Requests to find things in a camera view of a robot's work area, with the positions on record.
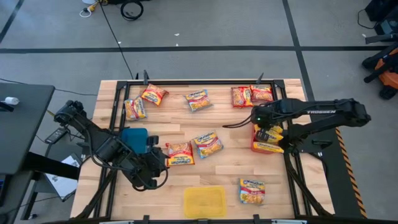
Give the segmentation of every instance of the black desk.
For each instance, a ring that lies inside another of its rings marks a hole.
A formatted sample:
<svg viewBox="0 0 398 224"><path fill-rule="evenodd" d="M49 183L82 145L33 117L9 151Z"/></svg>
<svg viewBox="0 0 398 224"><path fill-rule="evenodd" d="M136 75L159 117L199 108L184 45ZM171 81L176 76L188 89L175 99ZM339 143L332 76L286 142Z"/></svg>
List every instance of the black desk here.
<svg viewBox="0 0 398 224"><path fill-rule="evenodd" d="M78 178L76 167L29 152L54 90L48 85L0 83L0 101L7 96L20 101L13 112L0 111L0 174L12 175L0 214L21 205L30 181L38 179L39 172ZM13 223L17 213L7 214L8 223Z"/></svg>

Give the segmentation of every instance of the yellow tray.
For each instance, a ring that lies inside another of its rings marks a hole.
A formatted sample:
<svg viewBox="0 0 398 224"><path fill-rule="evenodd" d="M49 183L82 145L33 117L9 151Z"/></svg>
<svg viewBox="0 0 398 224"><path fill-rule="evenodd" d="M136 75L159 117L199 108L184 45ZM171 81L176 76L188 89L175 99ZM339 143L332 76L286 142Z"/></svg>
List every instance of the yellow tray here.
<svg viewBox="0 0 398 224"><path fill-rule="evenodd" d="M187 218L225 216L224 187L189 187L185 189L184 214Z"/></svg>

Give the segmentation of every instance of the white paper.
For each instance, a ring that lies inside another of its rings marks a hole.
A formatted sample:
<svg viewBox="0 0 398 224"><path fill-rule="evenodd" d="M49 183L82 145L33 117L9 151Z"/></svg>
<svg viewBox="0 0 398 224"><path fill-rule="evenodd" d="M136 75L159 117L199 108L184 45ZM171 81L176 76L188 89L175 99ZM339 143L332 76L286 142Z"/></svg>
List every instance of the white paper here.
<svg viewBox="0 0 398 224"><path fill-rule="evenodd" d="M64 164L79 167L78 161L76 161L72 156L68 156L62 161ZM66 177L59 177L57 175L45 174L49 179L50 183L53 185L59 196L64 199L67 195L72 193L77 189L77 180L69 179Z"/></svg>

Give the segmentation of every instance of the concrete floor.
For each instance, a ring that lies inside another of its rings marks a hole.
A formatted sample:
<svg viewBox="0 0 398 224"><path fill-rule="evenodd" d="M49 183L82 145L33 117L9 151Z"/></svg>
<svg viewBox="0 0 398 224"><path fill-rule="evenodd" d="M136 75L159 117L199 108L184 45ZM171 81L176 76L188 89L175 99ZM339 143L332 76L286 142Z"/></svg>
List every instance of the concrete floor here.
<svg viewBox="0 0 398 224"><path fill-rule="evenodd" d="M370 0L288 0L301 46L364 46L356 16ZM18 0L0 1L0 30ZM282 0L153 0L143 2L144 15L135 22L122 19L116 6L104 10L122 47L262 45L293 46ZM81 0L26 0L17 12L1 49L62 49L117 47L100 8L90 18L78 13ZM371 26L365 14L363 23ZM304 61L316 100L355 98L366 105L373 120L363 128L342 128L349 158L369 218L398 220L395 205L398 171L393 122L395 97L381 100L381 84L363 83L368 74L360 63L372 51L305 51ZM294 51L229 50L188 52L126 52L133 73L146 69L155 78L302 78ZM0 54L0 78L96 93L100 80L128 79L120 53ZM67 100L81 101L93 114L95 97L55 92L49 109ZM57 128L45 116L37 133L45 138ZM43 153L35 140L32 151ZM53 195L40 194L38 199ZM73 199L38 202L35 220L42 223L69 217Z"/></svg>

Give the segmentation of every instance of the wooden tabletop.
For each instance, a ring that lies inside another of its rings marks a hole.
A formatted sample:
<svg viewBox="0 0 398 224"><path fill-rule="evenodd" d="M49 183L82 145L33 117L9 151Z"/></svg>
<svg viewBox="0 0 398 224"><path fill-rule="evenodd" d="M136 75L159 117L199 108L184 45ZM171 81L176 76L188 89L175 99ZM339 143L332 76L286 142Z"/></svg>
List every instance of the wooden tabletop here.
<svg viewBox="0 0 398 224"><path fill-rule="evenodd" d="M285 79L287 97L305 100L299 79ZM95 106L93 122L101 128L109 128L116 80L101 82ZM146 128L150 135L159 135L159 146L165 143L186 142L194 137L215 130L224 149L200 159L194 152L195 165L174 166L169 169L166 184L157 190L136 192L121 172L116 182L112 220L142 220L150 215L151 220L185 219L183 192L187 187L222 185L226 192L227 215L222 219L250 219L253 214L261 218L293 218L287 174L282 154L260 154L250 150L251 126L225 129L224 124L234 124L247 118L251 108L237 109L231 105L231 87L238 85L166 85L160 86L170 92L161 105L156 107L145 102L147 118L126 121L131 128ZM132 86L130 98L141 94L146 86ZM196 113L191 113L183 95L207 89L214 104ZM124 93L119 101L119 124ZM308 123L309 116L302 116L294 123ZM308 154L301 155L307 187L326 210L333 213L330 193L321 161ZM78 215L98 188L101 168L87 161L81 168L78 188L71 217ZM266 183L266 197L262 206L241 204L238 197L238 178L261 180ZM164 173L158 178L162 182ZM303 200L296 186L300 211L304 213ZM101 214L104 215L107 196L103 197Z"/></svg>

